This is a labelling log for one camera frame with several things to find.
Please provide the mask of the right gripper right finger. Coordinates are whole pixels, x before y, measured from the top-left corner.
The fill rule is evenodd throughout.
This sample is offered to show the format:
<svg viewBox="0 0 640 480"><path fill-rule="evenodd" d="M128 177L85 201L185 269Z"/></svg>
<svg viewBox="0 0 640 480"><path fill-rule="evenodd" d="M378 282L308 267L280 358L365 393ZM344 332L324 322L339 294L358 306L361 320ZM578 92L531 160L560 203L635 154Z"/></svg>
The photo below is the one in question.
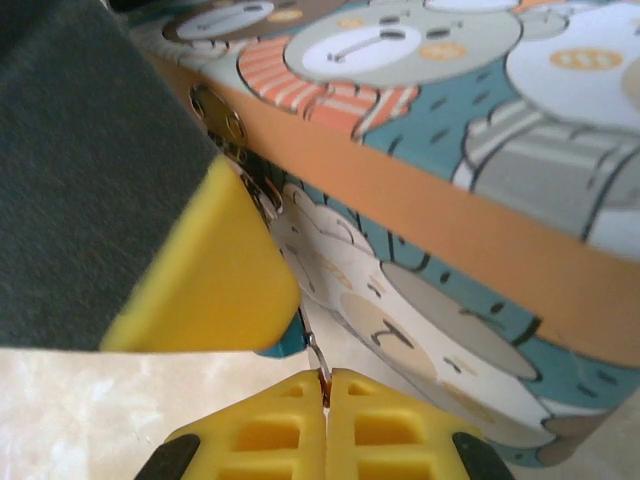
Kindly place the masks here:
<svg viewBox="0 0 640 480"><path fill-rule="evenodd" d="M325 477L337 480L511 479L474 425L348 369L335 369Z"/></svg>

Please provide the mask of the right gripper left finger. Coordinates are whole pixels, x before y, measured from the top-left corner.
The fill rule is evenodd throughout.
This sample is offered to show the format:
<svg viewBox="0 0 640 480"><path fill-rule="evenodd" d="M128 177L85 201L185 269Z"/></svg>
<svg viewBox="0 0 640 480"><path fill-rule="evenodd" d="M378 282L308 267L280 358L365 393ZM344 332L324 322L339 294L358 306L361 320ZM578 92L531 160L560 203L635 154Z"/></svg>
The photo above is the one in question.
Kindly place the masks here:
<svg viewBox="0 0 640 480"><path fill-rule="evenodd" d="M323 479L319 374L305 370L172 432L138 479Z"/></svg>

